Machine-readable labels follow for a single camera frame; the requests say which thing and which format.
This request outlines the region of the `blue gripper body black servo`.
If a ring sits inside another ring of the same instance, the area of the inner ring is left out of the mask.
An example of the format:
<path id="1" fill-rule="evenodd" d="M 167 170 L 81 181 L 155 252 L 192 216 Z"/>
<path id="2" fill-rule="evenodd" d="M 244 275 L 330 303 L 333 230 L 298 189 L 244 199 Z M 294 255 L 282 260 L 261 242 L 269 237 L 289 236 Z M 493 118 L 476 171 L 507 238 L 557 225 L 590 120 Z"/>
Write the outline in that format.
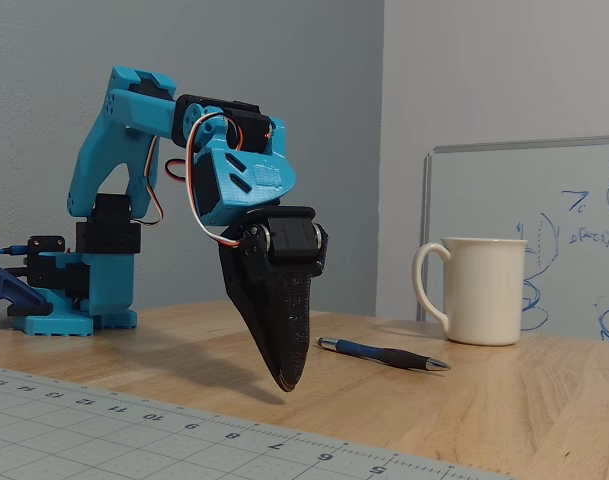
<path id="1" fill-rule="evenodd" d="M 264 225 L 273 233 L 279 222 L 317 224 L 313 208 L 281 204 L 294 180 L 293 169 L 278 155 L 206 148 L 190 163 L 190 206 L 218 247 L 236 247 L 239 242 L 222 233 L 250 210 L 268 210 Z"/>

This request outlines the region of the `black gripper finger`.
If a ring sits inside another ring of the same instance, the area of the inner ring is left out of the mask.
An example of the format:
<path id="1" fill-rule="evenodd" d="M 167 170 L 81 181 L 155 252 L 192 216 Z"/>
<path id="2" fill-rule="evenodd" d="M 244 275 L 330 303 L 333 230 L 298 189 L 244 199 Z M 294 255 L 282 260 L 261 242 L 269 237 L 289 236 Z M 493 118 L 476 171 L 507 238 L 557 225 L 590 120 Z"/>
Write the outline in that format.
<path id="1" fill-rule="evenodd" d="M 273 380 L 280 385 L 280 357 L 269 307 L 266 229 L 268 210 L 250 210 L 222 235 L 239 242 L 219 246 L 226 293 L 248 327 Z"/>
<path id="2" fill-rule="evenodd" d="M 241 260 L 252 334 L 276 384 L 295 389 L 309 349 L 310 289 L 325 266 L 328 236 L 312 222 L 279 222 L 244 231 Z"/>

